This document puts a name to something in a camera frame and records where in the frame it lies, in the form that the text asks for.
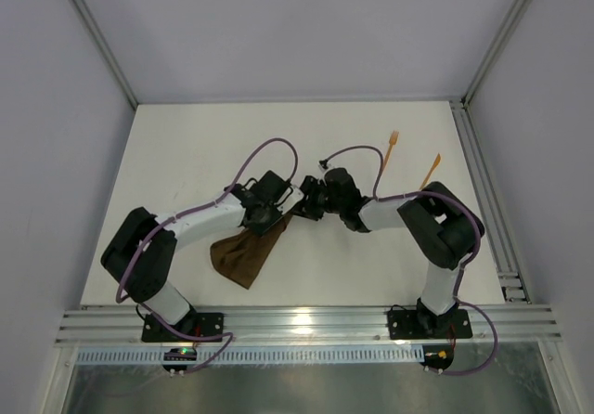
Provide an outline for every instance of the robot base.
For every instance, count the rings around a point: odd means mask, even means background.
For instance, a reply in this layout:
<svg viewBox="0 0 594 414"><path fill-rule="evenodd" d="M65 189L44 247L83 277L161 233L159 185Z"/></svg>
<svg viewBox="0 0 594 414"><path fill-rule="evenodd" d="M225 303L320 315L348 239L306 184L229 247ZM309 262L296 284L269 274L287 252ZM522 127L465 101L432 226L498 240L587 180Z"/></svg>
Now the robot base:
<svg viewBox="0 0 594 414"><path fill-rule="evenodd" d="M191 318L192 331L183 332L186 335L211 337L223 333L225 316L221 313L194 313ZM142 329L141 341L143 343L179 343L183 340L180 340L179 337L164 328L153 315L147 315Z"/></svg>
<svg viewBox="0 0 594 414"><path fill-rule="evenodd" d="M428 336L425 329L417 321L417 309L392 308L387 312L388 331L390 340L448 340L451 333ZM456 310L449 320L458 339L472 338L472 327L468 312L463 309Z"/></svg>

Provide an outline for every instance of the purple cable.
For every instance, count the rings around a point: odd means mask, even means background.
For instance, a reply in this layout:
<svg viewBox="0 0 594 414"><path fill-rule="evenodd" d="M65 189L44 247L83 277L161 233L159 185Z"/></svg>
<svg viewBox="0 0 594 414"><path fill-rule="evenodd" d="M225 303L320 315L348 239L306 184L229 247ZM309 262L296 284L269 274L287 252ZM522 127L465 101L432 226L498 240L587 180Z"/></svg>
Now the purple cable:
<svg viewBox="0 0 594 414"><path fill-rule="evenodd" d="M223 192L223 194L221 196L219 196L217 199L215 199L212 202L208 202L208 203L199 205L197 207L189 208L187 210L184 210L183 212L176 214L175 216L169 217L168 219L164 220L163 222L161 222L160 224L155 226L152 230L150 230L150 232L146 235L146 237L144 239L142 239L142 242L140 242L140 245L138 245L138 247L136 248L136 251L134 252L134 255L132 256L130 263L128 264L125 271L123 272L122 279L120 279L120 284L119 284L118 290L115 294L116 303L119 304L122 301L128 299L128 295L125 295L125 296L123 295L123 290L125 289L125 285L128 282L130 275L132 275L132 271L134 270L134 267L135 267L136 263L138 262L138 258L140 258L140 255L144 251L147 244L149 244L150 240L153 239L153 237L157 233L159 233L159 231L161 231L166 226L169 226L176 219L187 216L189 214L201 212L202 210L206 210L207 208L214 207L214 205L217 205L219 202L221 202L224 198L226 198L229 195L229 193L231 193L231 189L238 183L239 178L241 177L241 175L243 174L245 169L248 167L250 162L253 160L253 158L256 156L256 154L258 154L262 149L264 149L266 146L268 146L274 142L284 143L293 152L293 156L295 158L295 163L293 165L293 171L291 172L291 175L289 176L288 180L291 181L293 179L293 177L295 176L295 173L297 172L297 166L299 164L299 156L297 155L297 149L295 149L295 147L292 145L292 143L289 140L282 138L282 137L273 137L273 138L266 140L262 145L260 145L258 148L256 148L252 152L252 154L250 154L250 156L246 159L246 161L241 165L238 173L235 175L235 177L233 178L233 180L231 181L229 186L225 188L225 191Z"/></svg>
<svg viewBox="0 0 594 414"><path fill-rule="evenodd" d="M468 375L475 374L477 372L482 371L483 369L488 368L493 363L493 361L495 361L495 356L497 355L497 351L499 350L499 337L497 336L497 329L495 329L495 324L493 323L493 320L489 318L489 316L483 309L481 309L478 305L466 303L465 301L459 300L458 296L456 297L456 300L459 302L460 305L470 307L476 310L479 314L481 314L484 320L486 321L486 324L489 325L489 328L491 328L491 331L493 332L493 349L491 350L491 354L489 355L489 357L482 364L480 364L476 368L471 369L442 371L443 375L448 375L450 377L466 377ZM439 373L439 371L436 369L432 369L432 371Z"/></svg>
<svg viewBox="0 0 594 414"><path fill-rule="evenodd" d="M221 202L224 198L226 198L230 193L232 188L238 183L239 178L241 177L241 175L243 174L243 172L245 171L245 169L248 167L248 165L250 164L250 162L253 160L253 158L262 150L264 149L266 146L270 145L271 143L274 142L281 142L284 143L285 145L287 145L292 153L293 153L293 157L294 157L294 165L293 165L293 169L291 171L291 175L289 176L289 181L291 181L293 179L293 177L295 176L295 173L297 173L297 166L299 165L299 156L297 154L297 149L295 149L295 147L293 146L293 144L282 137L273 137L270 138L268 140L266 140L263 144L261 144L258 148L256 148L252 154L250 154L250 156L248 156L248 158L245 160L245 162L241 165L241 167L239 168L237 174L235 175L235 177L233 178L233 180L231 181L231 183L225 188L223 194L221 194L221 196L219 196L217 199L215 199L212 202L208 202L193 208L189 208L187 210L184 210L183 212L177 213L175 216L169 217L166 220L164 220L163 222L161 222L160 224L158 224L157 226L155 226L152 230L150 230L150 232L146 235L146 237L144 239L142 239L142 242L140 242L140 245L138 245L138 247L136 248L136 251L134 253L134 255L132 256L132 259L130 260L130 263L128 264L128 266L126 267L125 271L123 272L122 275L122 279L120 279L120 284L118 286L118 290L116 292L116 296L115 296L115 300L116 302L119 304L122 301L126 300L128 298L128 295L123 295L123 290L125 288L125 285L128 281L128 279L130 278L130 275L132 274L132 271L134 270L134 267L136 265L136 263L138 262L138 258L140 257L140 255L142 254L142 252L144 251L145 247L149 244L150 240L163 228L165 228L166 226L169 226L172 222L174 222L175 220L187 216L189 214L193 214L193 213L197 213L197 212L201 212L202 210L206 210L208 208L214 207L214 205L217 205L219 202ZM219 357L223 351L225 351L225 349L231 344L231 342L233 341L233 333L232 332L226 332L226 333L222 333L220 335L214 335L211 337L192 337L190 335L186 335L182 332L179 332L178 330L172 328L159 314L156 314L155 312L152 312L150 310L149 307L147 307L146 305L142 304L142 306L147 309L154 317L155 319L157 319L164 328L166 328L168 331L170 331L173 335L183 339L183 340L189 340L195 343L205 343L205 342L214 342L217 340L222 340L225 337L228 337L227 341L225 344L223 344L223 346L221 346L221 348L216 351L211 357L209 357L207 360L205 360L204 362L200 363L199 365L196 365L190 369L187 370L187 374L192 373L192 372L196 372L197 370L201 370L206 368L209 364L211 364L217 357ZM132 394L133 392L142 389L143 387L145 387L147 384L153 382L153 379L150 379L148 382L145 382L141 385L139 385L138 387L136 387L133 391L128 391L127 393L124 393L122 395L113 395L113 396L126 396L129 394Z"/></svg>
<svg viewBox="0 0 594 414"><path fill-rule="evenodd" d="M378 176L375 179L375 183L373 184L373 190L371 191L371 196L373 196L373 199L377 201L378 186L380 185L381 169L383 167L383 154L381 154L381 151L379 149L372 147L371 145L355 145L353 147L347 147L345 149L341 149L340 151L336 151L334 154L329 155L324 161L328 162L330 159L334 159L339 154L343 154L346 151L352 151L353 149L371 149L372 151L375 151L378 154L378 156L380 156L380 170L378 171Z"/></svg>
<svg viewBox="0 0 594 414"><path fill-rule="evenodd" d="M326 161L329 161L330 159L338 156L339 154L342 154L346 151L350 151L352 149L371 149L371 150L377 152L378 155L380 156L380 170L378 172L378 176L375 179L375 184L373 185L372 196L373 196L374 200L376 200L378 202L386 202L386 201L395 201L398 199L414 198L416 196L427 196L430 198L439 199L440 201L447 202L450 205L454 205L456 208L458 208L462 212L462 214L464 214L468 218L469 222L472 225L472 231L474 232L475 242L474 242L474 247L472 248L471 255L460 264L460 270L459 270L458 276L456 278L456 284L454 285L454 298L456 299L456 301L458 301L458 303L460 305L471 307L472 309L476 310L479 314L481 314L484 317L487 324L491 328L491 331L493 331L493 350L491 351L491 354L486 359L486 361L482 365L477 366L476 368L467 369L467 370L445 370L442 372L442 374L449 375L449 376L455 376L455 377L463 377L463 376L467 376L467 375L472 375L476 372L480 372L481 370L487 368L495 360L495 356L496 356L497 350L499 348L499 338L497 336L497 330L495 328L495 324L493 323L491 318L489 318L489 316L484 312L484 310L481 309L479 306L477 306L475 304L463 302L458 298L458 291L460 288L460 284L462 283L462 277L464 276L464 270L466 268L466 265L468 265L470 262L472 262L474 260L474 258L476 258L476 255L479 253L479 250L481 248L481 230L479 229L478 224L474 220L474 217L472 217L471 212L464 205L462 205L460 202L455 201L447 196L444 196L443 194L434 193L432 191L424 191L424 190L412 191L410 193L403 193L403 194L396 194L393 196L388 196L387 198L379 198L377 195L377 190L378 190L378 185L380 184L382 166L383 166L383 155L381 154L381 151L379 149L372 147L370 145L357 145L357 146L353 146L353 147L348 147L345 149L341 149L340 151L337 151L334 154L331 154L330 156L328 156Z"/></svg>

